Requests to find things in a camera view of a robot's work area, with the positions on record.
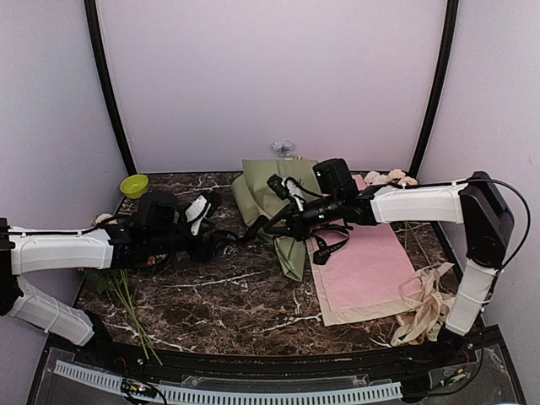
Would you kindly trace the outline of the peach green wrapping paper sheet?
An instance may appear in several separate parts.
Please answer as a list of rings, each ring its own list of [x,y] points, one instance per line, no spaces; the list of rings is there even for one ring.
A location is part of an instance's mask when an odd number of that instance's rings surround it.
[[[288,205],[267,185],[273,175],[283,179],[292,177],[305,189],[319,193],[320,187],[313,171],[316,164],[315,160],[310,159],[244,159],[242,174],[232,183],[233,196],[244,223],[251,226],[260,215],[271,219]],[[272,236],[260,236],[273,244]],[[301,252],[299,247],[291,248],[289,243],[280,248],[282,252],[276,253],[284,276],[300,282],[304,275],[307,252]]]

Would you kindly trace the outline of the black lettered ribbon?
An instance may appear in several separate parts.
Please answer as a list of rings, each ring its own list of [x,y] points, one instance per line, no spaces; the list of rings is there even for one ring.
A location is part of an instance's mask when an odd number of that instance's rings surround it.
[[[208,262],[225,247],[231,244],[246,244],[249,241],[254,240],[257,235],[263,235],[263,226],[268,223],[269,219],[267,217],[265,217],[264,215],[259,216],[255,220],[255,222],[248,228],[248,230],[244,233],[243,236],[238,236],[236,233],[228,230],[217,229],[211,232],[209,235],[205,236],[200,242],[195,245],[193,251],[190,252],[190,257],[193,261],[196,262]],[[319,249],[312,254],[312,262],[319,266],[326,265],[328,260],[330,259],[331,254],[343,248],[348,243],[350,237],[349,232],[352,230],[353,227],[347,224],[343,224],[343,226],[337,224],[327,224],[323,225],[320,229],[315,229],[311,231],[308,235],[308,239],[314,238],[316,241],[316,245],[319,247]],[[346,237],[344,240],[341,240],[332,245],[328,245],[325,240],[316,233],[317,231],[338,232],[346,235]],[[301,245],[305,244],[304,241],[297,241],[295,238],[290,236],[272,235],[272,238],[277,253],[282,252],[280,246],[285,247],[286,243],[289,243],[291,248],[299,247],[301,252],[307,252],[306,247],[303,247]]]

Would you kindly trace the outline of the blue flower stem bunch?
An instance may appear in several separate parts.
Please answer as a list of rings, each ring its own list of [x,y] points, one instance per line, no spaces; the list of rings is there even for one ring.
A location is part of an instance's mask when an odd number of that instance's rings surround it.
[[[289,140],[272,143],[272,150],[280,159],[292,159],[294,157],[294,143]]]

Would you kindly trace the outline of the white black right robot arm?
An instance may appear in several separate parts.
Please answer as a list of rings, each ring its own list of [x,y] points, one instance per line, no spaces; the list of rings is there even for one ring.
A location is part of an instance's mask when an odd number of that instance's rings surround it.
[[[345,226],[377,226],[394,222],[438,222],[463,226],[466,263],[456,299],[446,318],[446,334],[431,346],[430,358],[450,365],[462,354],[457,335],[470,332],[492,299],[500,274],[512,256],[507,249],[515,219],[498,188],[501,181],[483,171],[459,181],[414,186],[372,185],[360,190],[351,175],[315,171],[319,192],[312,201],[294,178],[272,175],[254,186],[256,197],[279,199],[284,206],[262,226],[265,233],[304,241],[340,220]]]

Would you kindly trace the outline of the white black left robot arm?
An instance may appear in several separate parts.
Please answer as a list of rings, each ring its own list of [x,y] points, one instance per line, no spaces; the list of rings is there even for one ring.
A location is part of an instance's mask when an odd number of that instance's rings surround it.
[[[156,256],[186,252],[202,257],[209,232],[207,219],[184,218],[140,223],[107,218],[87,229],[37,230],[1,220],[1,314],[25,321],[85,348],[101,368],[119,360],[103,321],[37,289],[26,274],[64,269],[119,270],[143,267]]]

